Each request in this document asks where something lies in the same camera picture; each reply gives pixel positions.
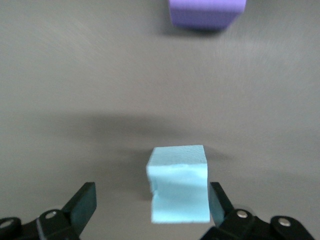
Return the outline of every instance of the purple block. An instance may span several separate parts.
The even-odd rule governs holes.
[[[225,29],[245,7],[246,0],[169,0],[172,24],[191,29]]]

